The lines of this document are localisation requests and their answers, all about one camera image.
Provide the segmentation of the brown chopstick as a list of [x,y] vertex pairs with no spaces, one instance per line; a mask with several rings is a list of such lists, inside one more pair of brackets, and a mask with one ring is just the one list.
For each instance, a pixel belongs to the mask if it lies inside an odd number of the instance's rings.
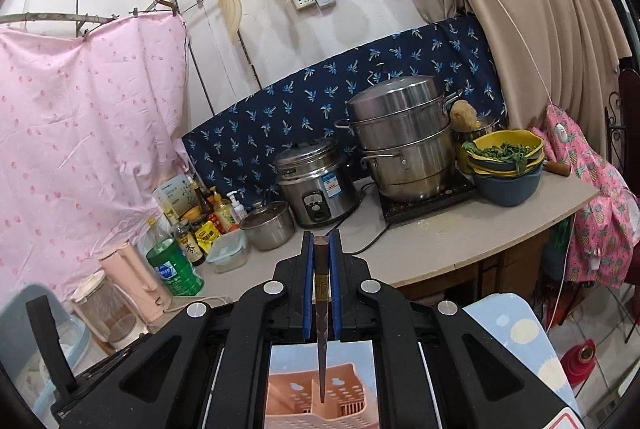
[[316,294],[316,326],[320,402],[326,399],[326,342],[330,302],[329,238],[314,238],[314,293]]

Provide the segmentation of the small steel lidded pot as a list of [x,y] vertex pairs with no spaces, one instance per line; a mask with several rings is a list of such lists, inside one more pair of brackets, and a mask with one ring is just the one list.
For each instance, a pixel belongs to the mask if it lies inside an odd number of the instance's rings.
[[295,233],[293,215],[283,200],[256,201],[240,227],[250,245],[260,251],[285,245]]

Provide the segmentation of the white dish rack bin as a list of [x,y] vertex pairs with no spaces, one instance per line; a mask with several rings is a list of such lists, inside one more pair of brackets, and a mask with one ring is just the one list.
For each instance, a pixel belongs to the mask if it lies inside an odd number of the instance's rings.
[[55,387],[41,357],[26,303],[46,296],[58,331],[58,341],[72,371],[78,371],[92,340],[86,324],[68,313],[55,294],[43,285],[30,284],[17,293],[1,309],[1,364],[27,406],[47,427],[56,428],[58,422],[51,413],[55,401]]

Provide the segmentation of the clear food container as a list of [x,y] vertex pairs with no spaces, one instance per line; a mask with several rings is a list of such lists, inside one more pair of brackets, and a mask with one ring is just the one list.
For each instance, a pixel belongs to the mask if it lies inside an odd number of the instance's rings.
[[236,270],[247,261],[247,245],[247,238],[241,230],[221,235],[210,247],[206,263],[217,274]]

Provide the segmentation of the glass blender jar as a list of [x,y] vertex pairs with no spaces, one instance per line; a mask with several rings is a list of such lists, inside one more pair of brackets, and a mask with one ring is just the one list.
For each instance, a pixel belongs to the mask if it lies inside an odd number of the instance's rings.
[[125,348],[140,333],[138,316],[103,270],[86,277],[70,302],[93,334],[114,350]]

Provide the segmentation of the navy floral cloth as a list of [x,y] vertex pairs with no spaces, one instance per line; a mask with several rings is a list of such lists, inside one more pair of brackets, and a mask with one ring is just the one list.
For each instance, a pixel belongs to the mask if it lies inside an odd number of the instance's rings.
[[494,60],[472,13],[357,46],[305,67],[239,100],[183,137],[206,187],[238,192],[245,206],[276,197],[274,158],[295,143],[334,137],[364,175],[352,132],[335,121],[349,116],[348,101],[372,85],[398,77],[432,76],[442,94],[459,94],[482,117],[506,119]]

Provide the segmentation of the soy sauce bottle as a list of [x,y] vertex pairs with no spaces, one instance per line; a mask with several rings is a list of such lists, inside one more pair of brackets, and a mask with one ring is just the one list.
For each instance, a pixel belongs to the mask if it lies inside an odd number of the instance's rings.
[[203,264],[206,261],[205,255],[196,242],[189,225],[184,222],[179,222],[175,226],[174,232],[177,243],[186,259],[188,259],[194,267]]

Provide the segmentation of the stacked steel steamer pot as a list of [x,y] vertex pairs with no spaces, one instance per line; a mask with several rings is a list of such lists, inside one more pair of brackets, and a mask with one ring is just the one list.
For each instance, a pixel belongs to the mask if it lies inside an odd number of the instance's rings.
[[431,76],[399,77],[356,94],[334,126],[355,133],[382,195],[426,199],[442,193],[454,165],[448,110],[461,95],[440,93]]

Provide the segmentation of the black induction cooker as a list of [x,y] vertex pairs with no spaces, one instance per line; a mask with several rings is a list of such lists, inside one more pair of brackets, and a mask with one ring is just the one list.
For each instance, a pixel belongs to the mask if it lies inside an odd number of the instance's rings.
[[454,172],[445,178],[442,188],[434,196],[416,201],[398,201],[381,195],[378,200],[385,222],[395,225],[426,217],[475,196],[475,185],[462,173]]

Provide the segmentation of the pink electric kettle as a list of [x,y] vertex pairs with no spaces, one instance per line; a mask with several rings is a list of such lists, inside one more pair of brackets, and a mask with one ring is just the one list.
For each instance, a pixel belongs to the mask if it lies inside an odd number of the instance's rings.
[[145,323],[154,323],[171,307],[170,293],[129,241],[99,262],[106,276],[136,306]]

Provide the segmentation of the green dish soap bottle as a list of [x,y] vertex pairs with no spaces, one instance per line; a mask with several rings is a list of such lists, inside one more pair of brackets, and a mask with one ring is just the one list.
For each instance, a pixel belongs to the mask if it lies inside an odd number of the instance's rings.
[[194,272],[190,260],[183,254],[175,238],[163,230],[154,218],[148,219],[148,225],[152,246],[145,253],[146,261],[174,296],[197,296],[204,281]]

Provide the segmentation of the white paper box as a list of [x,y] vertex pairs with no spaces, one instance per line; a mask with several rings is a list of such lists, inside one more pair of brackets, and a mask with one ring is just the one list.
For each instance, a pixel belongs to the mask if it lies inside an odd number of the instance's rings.
[[152,196],[171,225],[196,206],[196,196],[187,175],[179,174],[160,183]]

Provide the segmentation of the pink perforated utensil holder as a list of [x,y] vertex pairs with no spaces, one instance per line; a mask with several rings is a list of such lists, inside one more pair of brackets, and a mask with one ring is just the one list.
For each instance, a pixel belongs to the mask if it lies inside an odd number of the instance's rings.
[[264,427],[378,428],[378,401],[353,363],[326,369],[324,394],[317,371],[271,374]]

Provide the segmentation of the light blue planet tablecloth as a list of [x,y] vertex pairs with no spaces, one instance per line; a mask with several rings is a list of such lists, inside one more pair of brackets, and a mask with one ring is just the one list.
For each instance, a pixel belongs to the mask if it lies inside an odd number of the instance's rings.
[[558,354],[525,299],[515,293],[493,293],[463,310],[579,414]]

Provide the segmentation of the pink dotted curtain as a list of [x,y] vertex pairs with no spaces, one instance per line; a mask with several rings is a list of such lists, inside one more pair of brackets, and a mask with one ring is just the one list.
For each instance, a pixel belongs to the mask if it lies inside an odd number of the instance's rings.
[[143,14],[55,38],[1,33],[1,296],[66,298],[160,212],[186,165],[186,25]]

